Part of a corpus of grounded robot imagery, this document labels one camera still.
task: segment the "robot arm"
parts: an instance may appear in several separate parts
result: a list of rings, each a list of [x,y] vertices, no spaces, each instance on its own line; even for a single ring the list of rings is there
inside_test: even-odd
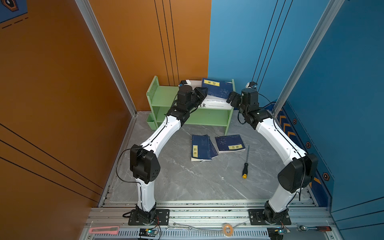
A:
[[[279,186],[273,197],[265,203],[264,217],[268,223],[282,221],[288,212],[288,204],[298,191],[301,192],[314,178],[317,157],[299,148],[279,127],[274,116],[259,108],[256,84],[250,82],[242,94],[232,92],[227,103],[237,107],[247,123],[258,131],[279,154],[285,168],[278,174]]]
[[[140,146],[133,145],[130,154],[130,170],[136,178],[138,202],[135,209],[136,220],[150,224],[155,218],[156,202],[154,181],[160,173],[157,160],[170,137],[183,126],[192,109],[197,109],[207,96],[207,88],[192,87],[182,81],[177,92],[177,100],[172,103],[163,123]]]

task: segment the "green bookshelf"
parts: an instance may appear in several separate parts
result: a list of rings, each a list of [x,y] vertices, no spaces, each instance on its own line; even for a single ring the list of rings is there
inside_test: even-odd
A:
[[[147,123],[152,130],[156,130],[164,121],[165,114],[168,112],[178,90],[178,86],[160,86],[158,77],[153,78],[147,91],[147,99],[151,107],[151,114],[147,118]],[[185,124],[221,126],[225,128],[225,135],[227,135],[232,113],[233,108],[231,110],[198,108],[190,115]]]

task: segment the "marble surface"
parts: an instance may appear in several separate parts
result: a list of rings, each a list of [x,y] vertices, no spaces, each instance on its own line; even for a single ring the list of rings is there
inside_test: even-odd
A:
[[[138,112],[128,147],[140,145],[153,133],[146,123],[149,113]],[[228,135],[240,134],[245,146],[250,145],[247,179],[242,178],[247,151],[219,154],[212,161],[192,162],[192,134],[208,134],[217,149],[215,137],[224,135],[224,127],[185,124],[169,139],[158,157],[161,171],[155,180],[157,201],[254,200],[272,197],[279,184],[277,174],[284,164],[261,134],[250,125],[241,125],[237,121],[237,111],[233,112]],[[126,181],[133,181],[129,170],[129,151],[120,162],[119,176]],[[112,186],[111,202],[137,201],[136,184],[115,179]]]

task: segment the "screwdriver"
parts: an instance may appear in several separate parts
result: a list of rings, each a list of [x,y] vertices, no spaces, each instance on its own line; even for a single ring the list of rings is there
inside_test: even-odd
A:
[[[248,151],[247,151],[247,160],[244,163],[244,169],[243,169],[243,178],[244,179],[247,178],[247,174],[248,174],[248,155],[249,155],[249,146],[248,146]]]

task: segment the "book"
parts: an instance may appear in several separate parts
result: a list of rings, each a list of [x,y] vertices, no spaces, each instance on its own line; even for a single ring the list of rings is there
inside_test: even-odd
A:
[[[212,143],[210,138],[209,138],[209,156],[210,156],[211,159],[218,156],[218,153],[217,153],[217,151],[215,149],[215,146]]]
[[[216,81],[208,78],[202,79],[201,86],[208,88],[208,95],[224,99],[227,99],[229,94],[233,91],[232,83]]]
[[[192,135],[191,161],[211,160],[209,154],[209,136]]]
[[[219,153],[245,150],[245,145],[240,135],[215,137],[215,140]]]

